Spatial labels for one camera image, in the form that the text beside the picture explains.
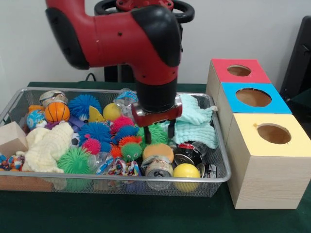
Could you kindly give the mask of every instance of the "teal washcloth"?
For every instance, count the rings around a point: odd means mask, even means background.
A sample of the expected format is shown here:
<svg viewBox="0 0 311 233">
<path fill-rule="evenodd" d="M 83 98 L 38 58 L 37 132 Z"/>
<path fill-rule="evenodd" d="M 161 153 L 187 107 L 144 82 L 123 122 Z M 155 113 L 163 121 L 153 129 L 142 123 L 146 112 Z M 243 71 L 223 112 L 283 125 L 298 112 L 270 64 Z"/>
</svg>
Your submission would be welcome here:
<svg viewBox="0 0 311 233">
<path fill-rule="evenodd" d="M 213 111 L 217 111 L 216 106 L 201 109 L 195 97 L 182 94 L 180 96 L 183 104 L 181 117 L 175 123 L 175 136 L 173 140 L 180 144 L 188 141 L 198 141 L 207 145 L 211 149 L 216 149 L 218 140 L 215 129 L 210 125 Z M 160 124 L 167 132 L 169 122 Z"/>
<path fill-rule="evenodd" d="M 180 98 L 183 104 L 183 112 L 181 117 L 176 119 L 177 121 L 184 121 L 193 125 L 200 125 L 203 122 L 211 122 L 213 111 L 217 110 L 216 106 L 202 109 L 199 107 L 198 100 L 195 97 L 188 94 L 182 94 L 180 95 Z"/>
</svg>

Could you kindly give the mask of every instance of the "black cable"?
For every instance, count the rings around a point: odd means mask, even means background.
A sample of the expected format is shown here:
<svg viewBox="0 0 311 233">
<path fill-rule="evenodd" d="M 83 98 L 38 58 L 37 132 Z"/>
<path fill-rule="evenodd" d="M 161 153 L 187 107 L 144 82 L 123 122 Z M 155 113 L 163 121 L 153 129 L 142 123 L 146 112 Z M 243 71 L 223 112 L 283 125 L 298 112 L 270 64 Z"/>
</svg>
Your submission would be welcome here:
<svg viewBox="0 0 311 233">
<path fill-rule="evenodd" d="M 95 75 L 93 74 L 93 73 L 89 73 L 88 75 L 87 75 L 87 77 L 86 77 L 86 81 L 88 81 L 88 79 L 89 79 L 89 77 L 90 76 L 92 76 L 93 77 L 93 80 L 94 80 L 94 82 L 96 82 L 97 80 L 96 80 L 96 78 L 95 78 Z"/>
</svg>

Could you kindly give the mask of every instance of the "orange spiky ball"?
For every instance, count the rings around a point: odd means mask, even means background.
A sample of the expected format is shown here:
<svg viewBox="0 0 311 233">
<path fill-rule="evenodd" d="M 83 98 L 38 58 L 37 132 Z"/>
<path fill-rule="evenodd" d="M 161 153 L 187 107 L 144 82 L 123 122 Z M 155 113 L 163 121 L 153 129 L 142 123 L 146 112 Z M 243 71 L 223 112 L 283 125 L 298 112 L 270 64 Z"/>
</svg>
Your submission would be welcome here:
<svg viewBox="0 0 311 233">
<path fill-rule="evenodd" d="M 122 147 L 129 142 L 141 143 L 140 136 L 126 136 L 119 141 L 119 146 Z"/>
<path fill-rule="evenodd" d="M 112 146 L 110 150 L 110 154 L 114 159 L 122 157 L 121 149 L 118 146 Z"/>
</svg>

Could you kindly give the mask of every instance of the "wire mesh basket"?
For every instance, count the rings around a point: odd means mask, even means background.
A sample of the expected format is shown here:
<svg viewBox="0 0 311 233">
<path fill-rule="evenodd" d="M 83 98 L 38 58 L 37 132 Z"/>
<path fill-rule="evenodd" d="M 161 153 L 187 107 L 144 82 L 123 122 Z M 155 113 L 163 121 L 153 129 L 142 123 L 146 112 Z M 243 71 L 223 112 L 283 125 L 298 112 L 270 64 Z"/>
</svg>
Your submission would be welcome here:
<svg viewBox="0 0 311 233">
<path fill-rule="evenodd" d="M 23 128 L 26 124 L 28 107 L 31 104 L 38 104 L 40 95 L 52 89 L 55 88 L 29 87 L 18 91 L 1 113 L 1 123 L 15 121 Z M 100 101 L 102 107 L 111 103 L 119 94 L 119 91 L 113 90 L 57 89 L 63 91 L 69 100 L 82 93 L 93 95 Z M 203 109 L 213 105 L 208 95 L 189 94 L 198 100 L 199 106 Z M 220 125 L 215 113 L 212 119 L 219 146 L 215 150 L 209 149 L 203 161 L 216 165 L 216 178 L 159 178 L 0 171 L 0 190 L 212 197 L 220 185 L 231 176 Z"/>
</svg>

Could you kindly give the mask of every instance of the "red box top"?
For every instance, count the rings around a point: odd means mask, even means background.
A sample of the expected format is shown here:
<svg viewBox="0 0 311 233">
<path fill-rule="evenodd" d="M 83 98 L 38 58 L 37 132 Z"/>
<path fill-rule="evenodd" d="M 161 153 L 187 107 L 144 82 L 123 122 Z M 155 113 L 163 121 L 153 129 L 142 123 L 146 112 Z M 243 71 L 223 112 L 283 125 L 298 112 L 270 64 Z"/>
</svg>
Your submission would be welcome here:
<svg viewBox="0 0 311 233">
<path fill-rule="evenodd" d="M 257 60 L 212 59 L 223 83 L 271 83 Z"/>
</svg>

